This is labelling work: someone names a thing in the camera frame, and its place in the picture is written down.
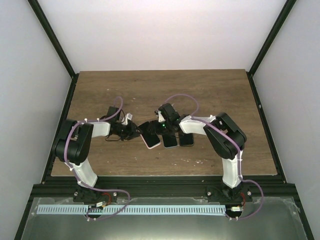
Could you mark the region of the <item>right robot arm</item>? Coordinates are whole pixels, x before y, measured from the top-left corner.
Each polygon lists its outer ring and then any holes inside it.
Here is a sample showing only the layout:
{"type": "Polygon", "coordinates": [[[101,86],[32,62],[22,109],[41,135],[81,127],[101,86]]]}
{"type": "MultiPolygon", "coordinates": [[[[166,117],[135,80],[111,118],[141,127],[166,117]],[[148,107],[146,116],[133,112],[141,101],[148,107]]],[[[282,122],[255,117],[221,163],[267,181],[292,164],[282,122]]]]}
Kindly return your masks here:
{"type": "Polygon", "coordinates": [[[223,198],[229,202],[236,200],[242,189],[242,155],[247,136],[231,117],[225,112],[208,117],[194,116],[193,113],[180,115],[170,103],[161,105],[155,115],[157,120],[148,122],[143,133],[167,139],[177,137],[181,147],[192,145],[194,135],[208,138],[222,160],[223,198]]]}

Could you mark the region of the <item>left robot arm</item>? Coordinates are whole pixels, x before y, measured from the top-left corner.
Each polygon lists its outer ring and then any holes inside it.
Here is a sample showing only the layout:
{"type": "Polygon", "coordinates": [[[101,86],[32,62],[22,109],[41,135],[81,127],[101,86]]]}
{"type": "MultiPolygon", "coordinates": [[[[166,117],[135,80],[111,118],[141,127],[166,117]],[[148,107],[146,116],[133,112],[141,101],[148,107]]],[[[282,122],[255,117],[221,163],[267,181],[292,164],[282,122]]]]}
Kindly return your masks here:
{"type": "Polygon", "coordinates": [[[132,115],[127,113],[120,119],[122,113],[121,108],[110,106],[107,114],[96,120],[66,119],[54,141],[53,154],[68,166],[78,185],[86,188],[84,195],[91,202],[97,202],[102,196],[102,189],[96,185],[98,176],[88,159],[92,139],[96,137],[108,139],[114,135],[120,141],[129,141],[142,133],[132,121],[132,115]]]}

